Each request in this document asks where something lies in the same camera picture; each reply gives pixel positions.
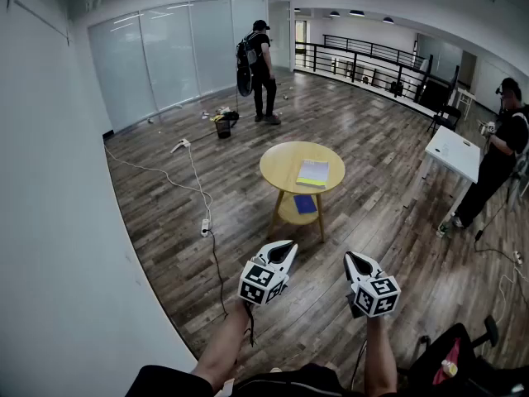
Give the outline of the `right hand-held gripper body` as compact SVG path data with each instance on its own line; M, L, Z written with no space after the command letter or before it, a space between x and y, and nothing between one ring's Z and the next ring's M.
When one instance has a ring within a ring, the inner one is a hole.
M401 290L392 275L377 269L374 275L361 279L346 270L346 278L350 282L347 301L353 318L377 318L395 310Z

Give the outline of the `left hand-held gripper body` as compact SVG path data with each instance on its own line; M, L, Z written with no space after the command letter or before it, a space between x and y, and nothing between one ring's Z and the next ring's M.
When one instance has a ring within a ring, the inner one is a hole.
M245 265L239 282L239 297L255 305L271 303L286 288L289 268L289 253L260 252Z

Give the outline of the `grey and yellow book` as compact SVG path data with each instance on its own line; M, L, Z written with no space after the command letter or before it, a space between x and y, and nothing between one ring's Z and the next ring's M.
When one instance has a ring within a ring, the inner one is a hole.
M303 160L298 177L297 185L325 189L329 175L329 163L327 161Z

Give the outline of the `person's right forearm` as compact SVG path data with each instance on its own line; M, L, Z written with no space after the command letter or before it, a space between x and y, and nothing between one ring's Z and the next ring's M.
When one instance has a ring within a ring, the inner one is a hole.
M367 318L365 358L365 395L381 397L395 394L398 386L396 361L384 318Z

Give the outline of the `person's left forearm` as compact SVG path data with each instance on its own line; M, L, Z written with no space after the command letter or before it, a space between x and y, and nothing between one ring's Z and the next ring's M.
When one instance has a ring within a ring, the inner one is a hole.
M237 298L199 357L192 374L206 380L214 393L231 378L249 323L245 300Z

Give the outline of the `blue notebook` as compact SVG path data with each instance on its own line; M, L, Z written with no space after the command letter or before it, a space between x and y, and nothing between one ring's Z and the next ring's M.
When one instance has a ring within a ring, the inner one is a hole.
M317 204L312 195L294 195L293 201L300 215L312 214L317 212Z

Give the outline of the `round wooden side table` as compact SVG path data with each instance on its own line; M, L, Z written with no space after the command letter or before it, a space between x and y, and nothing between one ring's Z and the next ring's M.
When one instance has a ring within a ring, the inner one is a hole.
M313 185L311 179L299 182L298 176L303 163L327 166L326 178L322 187ZM274 235L274 229L280 222L305 226L317 223L321 240L325 240L322 195L341 184L345 177L344 161L333 150L308 141L289 141L268 149L260 159L260 172L263 178L278 191L268 236ZM312 200L315 210L300 213L294 201L296 196L307 196Z

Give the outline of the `red plastic bag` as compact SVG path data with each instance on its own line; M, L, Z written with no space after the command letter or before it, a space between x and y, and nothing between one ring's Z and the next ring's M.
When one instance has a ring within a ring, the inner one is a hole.
M451 344L450 350L436 363L433 385L439 385L445 380L453 379L458 374L458 364L460 355L460 339L455 338Z

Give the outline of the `person's black shirt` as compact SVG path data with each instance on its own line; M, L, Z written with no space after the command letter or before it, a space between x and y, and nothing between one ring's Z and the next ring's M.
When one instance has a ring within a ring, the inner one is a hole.
M163 366L140 369L125 397L214 397L203 378ZM229 397L367 397L343 388L336 373L309 363L296 371L262 373L243 380Z

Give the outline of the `black swivel chair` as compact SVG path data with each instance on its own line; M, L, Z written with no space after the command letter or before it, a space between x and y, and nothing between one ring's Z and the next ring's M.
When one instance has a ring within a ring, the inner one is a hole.
M529 366L500 369L474 352L479 346L499 341L498 325L489 315L484 320L485 334L472 340L462 323L457 323L432 341L427 335L417 345L424 352L408 367L397 369L405 378L405 390L422 397L529 397ZM459 370L455 378L433 385L436 363L460 339Z

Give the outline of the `white rectangular table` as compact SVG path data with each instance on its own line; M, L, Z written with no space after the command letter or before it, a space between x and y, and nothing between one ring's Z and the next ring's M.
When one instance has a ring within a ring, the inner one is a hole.
M436 148L440 148L444 144L450 147L449 155L446 158L442 157L436 151ZM431 165L436 162L441 167L445 167L459 176L455 189L455 200L440 225L449 222L451 215L460 205L470 185L478 182L480 161L481 149L479 147L455 132L445 127L439 127L426 146L424 159L419 166L412 185L403 198L403 206L407 208L416 197L419 187L427 177Z

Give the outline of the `scattered floor litter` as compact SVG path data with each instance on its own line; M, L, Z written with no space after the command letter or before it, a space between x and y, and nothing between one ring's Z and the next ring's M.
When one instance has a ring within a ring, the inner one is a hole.
M288 95L284 94L283 95L283 99L287 100L288 99ZM221 108L217 109L215 111L214 115L212 115L211 113L209 113L207 111L202 111L201 112L201 119L202 120L210 119L211 117L215 117L216 115L223 115L224 112L230 112L230 111L231 111L231 109L229 107L221 107ZM148 124L154 124L154 118L153 117L148 118L147 122L148 122Z

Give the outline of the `black round bag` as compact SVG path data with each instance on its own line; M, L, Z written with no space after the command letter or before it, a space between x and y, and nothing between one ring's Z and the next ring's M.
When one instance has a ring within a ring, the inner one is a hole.
M236 86L242 97L248 97L253 90L253 74L250 66L239 66L236 70Z

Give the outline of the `black folding chair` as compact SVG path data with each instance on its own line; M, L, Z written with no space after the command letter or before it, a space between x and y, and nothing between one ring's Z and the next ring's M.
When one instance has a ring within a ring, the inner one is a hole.
M445 105L441 110L436 113L431 121L427 131L431 131L431 135L434 136L438 127L445 127L452 132L455 132L458 121L462 116L461 111L458 108Z

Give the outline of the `black board stand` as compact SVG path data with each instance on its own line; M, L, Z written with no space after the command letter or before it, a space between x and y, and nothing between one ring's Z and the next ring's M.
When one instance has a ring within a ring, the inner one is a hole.
M421 78L416 87L413 102L433 112L439 112L450 102L456 89L460 66L456 65L454 68L441 71L442 76L440 76L433 72L433 55L429 56L426 63L426 68L421 69Z

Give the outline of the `small white side table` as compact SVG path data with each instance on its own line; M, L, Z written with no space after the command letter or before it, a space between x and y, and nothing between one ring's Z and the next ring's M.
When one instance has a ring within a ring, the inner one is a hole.
M458 88L457 94L458 99L455 106L463 113L464 119L466 120L472 103L475 101L475 96L463 88Z

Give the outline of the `black metal railing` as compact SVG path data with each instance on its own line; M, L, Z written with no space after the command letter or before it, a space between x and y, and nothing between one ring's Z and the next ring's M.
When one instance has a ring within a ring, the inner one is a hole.
M421 69L426 68L428 58L386 45L325 34L321 44L296 43L295 67L314 74L329 74L414 103ZM433 72L439 74L437 68L434 61Z

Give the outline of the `frosted glass partition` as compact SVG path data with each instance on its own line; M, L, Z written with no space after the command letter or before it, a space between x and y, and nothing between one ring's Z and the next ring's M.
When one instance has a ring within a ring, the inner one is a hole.
M230 88L236 45L257 20L270 27L272 59L290 66L290 3L196 0L126 13L88 28L111 130Z

